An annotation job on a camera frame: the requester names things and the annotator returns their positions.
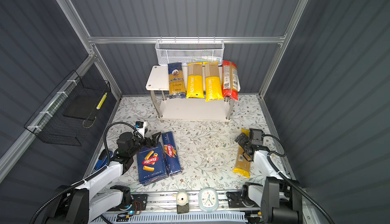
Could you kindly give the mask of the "yellow spaghetti bag back side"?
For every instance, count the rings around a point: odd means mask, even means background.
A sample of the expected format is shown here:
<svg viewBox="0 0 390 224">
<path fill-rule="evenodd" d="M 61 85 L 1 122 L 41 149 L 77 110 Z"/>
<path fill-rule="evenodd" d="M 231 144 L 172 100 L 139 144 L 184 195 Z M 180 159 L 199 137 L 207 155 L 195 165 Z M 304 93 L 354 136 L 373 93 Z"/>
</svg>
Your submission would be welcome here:
<svg viewBox="0 0 390 224">
<path fill-rule="evenodd" d="M 239 173 L 246 178 L 250 178 L 250 162 L 244 159 L 243 153 L 244 149 L 239 146 L 233 173 Z"/>
</svg>

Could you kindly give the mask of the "narrow blue Barilla spaghetti box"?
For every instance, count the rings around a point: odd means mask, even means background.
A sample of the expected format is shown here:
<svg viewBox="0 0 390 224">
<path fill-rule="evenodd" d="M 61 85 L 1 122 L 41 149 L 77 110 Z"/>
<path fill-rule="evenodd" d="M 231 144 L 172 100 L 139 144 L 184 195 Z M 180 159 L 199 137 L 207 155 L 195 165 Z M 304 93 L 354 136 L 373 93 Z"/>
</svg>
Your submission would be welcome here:
<svg viewBox="0 0 390 224">
<path fill-rule="evenodd" d="M 162 140 L 165 151 L 165 159 L 169 175 L 181 173 L 181 165 L 177 155 L 177 147 L 172 132 L 162 133 Z"/>
</svg>

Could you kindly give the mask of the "blue yellow spaghetti bag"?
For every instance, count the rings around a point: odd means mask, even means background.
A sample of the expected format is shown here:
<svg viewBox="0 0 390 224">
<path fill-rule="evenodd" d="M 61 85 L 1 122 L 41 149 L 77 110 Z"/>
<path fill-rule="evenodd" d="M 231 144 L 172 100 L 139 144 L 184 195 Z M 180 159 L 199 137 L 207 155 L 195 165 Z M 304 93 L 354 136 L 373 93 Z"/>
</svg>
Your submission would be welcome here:
<svg viewBox="0 0 390 224">
<path fill-rule="evenodd" d="M 181 63 L 168 64 L 170 99 L 186 98 L 186 88 Z"/>
</svg>

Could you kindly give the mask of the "red spaghetti bag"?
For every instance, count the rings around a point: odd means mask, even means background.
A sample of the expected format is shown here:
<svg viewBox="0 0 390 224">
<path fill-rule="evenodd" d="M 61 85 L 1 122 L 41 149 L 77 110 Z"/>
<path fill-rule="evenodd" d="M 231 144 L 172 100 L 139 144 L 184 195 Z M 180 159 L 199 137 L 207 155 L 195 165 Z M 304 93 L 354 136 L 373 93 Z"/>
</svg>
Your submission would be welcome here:
<svg viewBox="0 0 390 224">
<path fill-rule="evenodd" d="M 222 95 L 224 98 L 230 98 L 238 101 L 238 71 L 237 65 L 233 62 L 224 60 L 222 63 L 223 83 Z"/>
</svg>

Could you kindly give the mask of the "yellow Pastatime spaghetti bag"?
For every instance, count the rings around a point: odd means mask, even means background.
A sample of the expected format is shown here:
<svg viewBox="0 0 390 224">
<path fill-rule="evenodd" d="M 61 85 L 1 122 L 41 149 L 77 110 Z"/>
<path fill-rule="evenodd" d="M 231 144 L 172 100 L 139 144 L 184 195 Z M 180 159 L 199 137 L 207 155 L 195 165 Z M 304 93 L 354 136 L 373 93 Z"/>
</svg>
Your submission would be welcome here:
<svg viewBox="0 0 390 224">
<path fill-rule="evenodd" d="M 187 66 L 187 98 L 205 98 L 203 89 L 203 64 L 191 63 Z"/>
<path fill-rule="evenodd" d="M 218 62 L 205 63 L 205 88 L 206 102 L 223 99 Z"/>
</svg>

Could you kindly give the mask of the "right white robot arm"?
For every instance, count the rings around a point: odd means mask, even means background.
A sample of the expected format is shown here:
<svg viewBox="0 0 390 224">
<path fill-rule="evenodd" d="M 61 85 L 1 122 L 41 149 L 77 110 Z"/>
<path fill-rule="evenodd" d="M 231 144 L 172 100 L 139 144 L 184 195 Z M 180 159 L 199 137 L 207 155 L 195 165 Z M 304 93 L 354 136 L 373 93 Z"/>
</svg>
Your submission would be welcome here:
<svg viewBox="0 0 390 224">
<path fill-rule="evenodd" d="M 264 145 L 264 139 L 275 139 L 282 147 L 282 153 L 270 150 Z M 235 142 L 243 149 L 241 156 L 260 170 L 265 177 L 264 184 L 246 183 L 241 200 L 245 206 L 258 205 L 261 209 L 261 220 L 265 224 L 302 224 L 302 195 L 293 187 L 299 186 L 295 180 L 286 177 L 272 162 L 272 156 L 286 156 L 285 147 L 274 135 L 266 134 L 260 129 L 249 129 L 242 132 Z"/>
</svg>

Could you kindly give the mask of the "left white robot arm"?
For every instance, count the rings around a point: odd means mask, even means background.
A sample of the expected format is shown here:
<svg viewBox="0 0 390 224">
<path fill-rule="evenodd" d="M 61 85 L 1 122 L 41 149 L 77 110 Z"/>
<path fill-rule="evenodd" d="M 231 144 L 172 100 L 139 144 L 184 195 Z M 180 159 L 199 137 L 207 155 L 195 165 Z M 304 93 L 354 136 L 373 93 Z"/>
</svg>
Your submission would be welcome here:
<svg viewBox="0 0 390 224">
<path fill-rule="evenodd" d="M 44 224 L 88 224 L 106 211 L 115 207 L 128 207 L 133 203 L 131 190 L 124 186 L 113 186 L 104 194 L 98 194 L 106 185 L 126 173 L 142 148 L 158 146 L 161 133 L 151 138 L 140 138 L 137 133 L 126 132 L 117 139 L 117 151 L 107 166 L 70 190 L 60 188 L 59 196 L 48 205 Z"/>
</svg>

